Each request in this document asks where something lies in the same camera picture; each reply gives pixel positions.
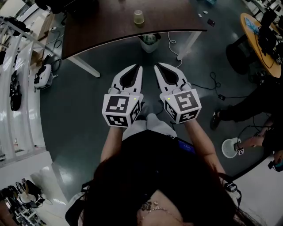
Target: dark gray floor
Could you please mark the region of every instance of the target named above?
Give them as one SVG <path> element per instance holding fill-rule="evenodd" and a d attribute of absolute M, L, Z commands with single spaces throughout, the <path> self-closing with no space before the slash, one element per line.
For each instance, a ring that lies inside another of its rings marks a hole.
<path fill-rule="evenodd" d="M 196 12 L 207 26 L 192 47 L 192 52 L 183 59 L 180 66 L 191 83 L 213 87 L 209 77 L 211 71 L 217 74 L 221 83 L 218 92 L 225 96 L 245 96 L 256 86 L 248 81 L 248 75 L 237 74 L 226 58 L 226 46 L 243 35 L 240 14 L 250 13 L 241 0 L 218 0 L 211 6 L 205 0 L 191 0 Z M 215 27 L 206 22 L 208 18 L 215 21 Z M 189 33 L 170 33 L 177 44 L 172 48 L 178 53 L 188 38 Z M 242 46 L 247 51 L 247 44 Z M 114 76 L 122 69 L 141 64 L 144 67 L 142 93 L 145 99 L 154 105 L 155 112 L 161 110 L 158 103 L 160 90 L 157 88 L 153 65 L 156 62 L 177 66 L 176 56 L 168 49 L 167 33 L 162 34 L 159 48 L 152 54 L 145 53 L 138 38 L 129 38 L 97 47 L 80 54 L 80 57 L 101 73 L 99 79 L 90 75 L 68 60 L 64 60 L 58 71 L 59 77 L 51 88 L 41 91 L 41 119 L 47 150 L 54 161 L 54 169 L 60 175 L 59 180 L 67 199 L 79 192 L 82 183 L 93 176 L 99 164 L 100 153 L 109 127 L 101 114 L 103 97 L 107 93 Z M 251 65 L 251 73 L 259 71 L 260 64 Z M 210 118 L 218 107 L 237 104 L 241 99 L 220 100 L 215 91 L 196 88 L 202 103 L 198 122 L 213 141 L 217 155 L 227 174 L 233 176 L 259 160 L 263 154 L 261 148 L 246 151 L 233 159 L 224 157 L 221 151 L 225 139 L 237 137 L 239 132 L 252 120 L 241 123 L 222 122 L 213 132 L 209 128 Z M 263 124 L 267 116 L 255 117 L 256 124 Z M 167 113 L 159 119 L 169 123 Z M 175 126 L 178 136 L 189 141 L 182 124 Z M 247 129 L 242 139 L 255 133 Z"/>

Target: white table leg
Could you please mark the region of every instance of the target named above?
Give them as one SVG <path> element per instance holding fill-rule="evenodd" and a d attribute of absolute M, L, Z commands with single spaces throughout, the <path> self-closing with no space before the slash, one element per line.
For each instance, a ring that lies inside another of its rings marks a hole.
<path fill-rule="evenodd" d="M 87 72 L 91 73 L 96 78 L 100 77 L 100 73 L 95 70 L 93 67 L 91 67 L 89 64 L 87 64 L 85 61 L 83 61 L 78 56 L 70 56 L 68 60 L 72 61 L 74 64 L 78 65 L 80 68 L 86 70 Z"/>
<path fill-rule="evenodd" d="M 185 48 L 177 56 L 178 60 L 181 60 L 187 54 L 187 52 L 191 50 L 191 46 L 194 44 L 200 33 L 201 31 L 192 31 L 192 34 L 186 41 Z"/>

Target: dark wooden tabletop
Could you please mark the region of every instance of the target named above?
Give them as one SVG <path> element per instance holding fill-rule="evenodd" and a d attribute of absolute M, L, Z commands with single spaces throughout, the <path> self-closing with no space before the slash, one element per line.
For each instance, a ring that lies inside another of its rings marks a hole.
<path fill-rule="evenodd" d="M 135 10 L 143 11 L 142 28 L 134 23 Z M 206 29 L 189 0 L 99 0 L 83 18 L 68 15 L 62 59 L 111 41 L 166 31 Z"/>

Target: necklace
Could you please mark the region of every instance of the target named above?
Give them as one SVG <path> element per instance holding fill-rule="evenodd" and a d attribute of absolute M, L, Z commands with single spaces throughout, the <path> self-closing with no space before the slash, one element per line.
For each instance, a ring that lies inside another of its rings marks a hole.
<path fill-rule="evenodd" d="M 175 217 L 172 213 L 170 213 L 168 210 L 164 209 L 163 207 L 160 207 L 160 206 L 158 205 L 158 202 L 154 201 L 153 203 L 154 203 L 155 207 L 153 207 L 152 209 L 150 209 L 150 210 L 147 212 L 147 214 L 146 214 L 144 217 L 142 217 L 142 219 L 140 220 L 140 223 L 141 223 L 141 222 L 145 219 L 145 217 L 146 217 L 148 214 L 150 214 L 151 212 L 156 211 L 156 210 L 161 210 L 161 211 L 164 211 L 165 213 L 169 214 L 170 216 L 172 216 L 172 217 L 173 217 L 175 220 L 177 220 L 181 225 L 184 225 L 184 223 L 183 223 L 182 221 L 180 221 L 177 217 Z"/>

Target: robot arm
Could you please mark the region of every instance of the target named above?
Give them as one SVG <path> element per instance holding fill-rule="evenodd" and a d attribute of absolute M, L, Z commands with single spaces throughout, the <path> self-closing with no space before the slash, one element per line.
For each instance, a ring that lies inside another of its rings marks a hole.
<path fill-rule="evenodd" d="M 158 63 L 154 66 L 160 99 L 164 109 L 177 123 L 195 119 L 202 106 L 196 89 L 191 88 L 183 72 L 169 64 Z"/>
<path fill-rule="evenodd" d="M 102 114 L 109 126 L 129 127 L 141 111 L 142 66 L 131 65 L 118 73 L 104 95 Z"/>

